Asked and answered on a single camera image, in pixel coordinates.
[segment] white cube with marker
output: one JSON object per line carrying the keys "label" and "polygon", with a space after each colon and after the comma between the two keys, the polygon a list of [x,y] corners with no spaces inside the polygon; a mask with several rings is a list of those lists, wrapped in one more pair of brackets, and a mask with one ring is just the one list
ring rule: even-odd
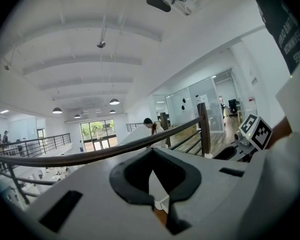
{"label": "white cube with marker", "polygon": [[244,136],[258,151],[264,150],[272,136],[271,127],[258,115],[250,114],[239,126]]}

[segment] large window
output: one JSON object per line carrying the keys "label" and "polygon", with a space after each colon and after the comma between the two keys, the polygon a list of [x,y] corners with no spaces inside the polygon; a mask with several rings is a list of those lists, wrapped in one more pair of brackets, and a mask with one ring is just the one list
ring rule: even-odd
{"label": "large window", "polygon": [[81,123],[80,126],[86,152],[103,150],[118,144],[113,119]]}

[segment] woman in white shirt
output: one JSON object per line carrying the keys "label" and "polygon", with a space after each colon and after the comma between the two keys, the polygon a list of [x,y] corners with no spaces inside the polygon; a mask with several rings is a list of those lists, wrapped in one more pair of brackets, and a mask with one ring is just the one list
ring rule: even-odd
{"label": "woman in white shirt", "polygon": [[[164,129],[160,126],[160,124],[158,125],[156,123],[153,123],[150,118],[144,119],[143,124],[148,129],[151,129],[151,135],[158,134],[158,133],[161,133],[161,132],[164,131]],[[153,147],[153,148],[166,148],[167,147],[166,141],[167,141],[167,139],[163,139],[163,140],[161,140],[161,141],[159,141],[157,143],[152,144],[149,147]]]}

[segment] black camera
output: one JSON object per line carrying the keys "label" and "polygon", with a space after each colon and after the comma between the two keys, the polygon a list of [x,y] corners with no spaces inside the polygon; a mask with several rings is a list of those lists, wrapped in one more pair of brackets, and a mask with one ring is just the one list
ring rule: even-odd
{"label": "black camera", "polygon": [[166,0],[146,0],[146,3],[166,13],[171,11],[171,6]]}

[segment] black slot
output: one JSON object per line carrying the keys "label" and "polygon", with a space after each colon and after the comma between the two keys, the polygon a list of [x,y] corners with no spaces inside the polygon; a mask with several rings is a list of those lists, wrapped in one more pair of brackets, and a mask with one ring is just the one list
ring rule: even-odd
{"label": "black slot", "polygon": [[245,174],[243,170],[236,170],[236,169],[225,168],[225,167],[221,168],[219,172],[229,174],[232,176],[237,176],[237,177],[242,177]]}
{"label": "black slot", "polygon": [[58,232],[61,226],[83,196],[82,193],[68,191],[40,220],[40,223],[53,232]]}

